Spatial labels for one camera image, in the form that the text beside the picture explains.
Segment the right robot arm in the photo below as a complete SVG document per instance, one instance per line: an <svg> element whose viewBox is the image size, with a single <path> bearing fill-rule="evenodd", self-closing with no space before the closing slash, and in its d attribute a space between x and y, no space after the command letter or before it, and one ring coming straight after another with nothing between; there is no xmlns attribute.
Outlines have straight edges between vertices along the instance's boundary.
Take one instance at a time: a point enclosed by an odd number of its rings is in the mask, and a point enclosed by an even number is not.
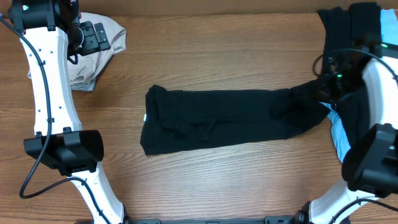
<svg viewBox="0 0 398 224"><path fill-rule="evenodd" d="M307 202L286 223L347 223L357 209L397 193L397 46L358 42L327 53L330 73L318 73L315 97L339 103L366 88L369 129L345 156L342 178L320 198Z"/></svg>

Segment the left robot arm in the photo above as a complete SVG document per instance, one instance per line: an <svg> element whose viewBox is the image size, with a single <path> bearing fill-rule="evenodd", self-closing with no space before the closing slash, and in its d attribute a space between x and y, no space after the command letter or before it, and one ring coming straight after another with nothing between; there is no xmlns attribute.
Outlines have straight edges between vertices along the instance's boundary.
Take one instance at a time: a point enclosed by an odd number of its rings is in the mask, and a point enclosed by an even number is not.
<svg viewBox="0 0 398 224"><path fill-rule="evenodd" d="M93 223L129 223L103 169L102 137L82 128L68 76L79 56L110 48L103 25L81 22L77 1L56 0L13 1L5 25L21 40L34 92L34 137L24 141L26 153L78 189Z"/></svg>

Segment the black t-shirt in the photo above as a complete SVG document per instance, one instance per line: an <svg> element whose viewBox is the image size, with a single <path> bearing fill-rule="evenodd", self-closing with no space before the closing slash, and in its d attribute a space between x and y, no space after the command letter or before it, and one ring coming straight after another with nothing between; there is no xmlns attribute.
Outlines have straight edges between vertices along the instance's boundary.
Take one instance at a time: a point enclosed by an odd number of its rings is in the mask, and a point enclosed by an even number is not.
<svg viewBox="0 0 398 224"><path fill-rule="evenodd" d="M146 94L140 144L146 155L289 139L320 124L329 108L315 82L280 90L166 90Z"/></svg>

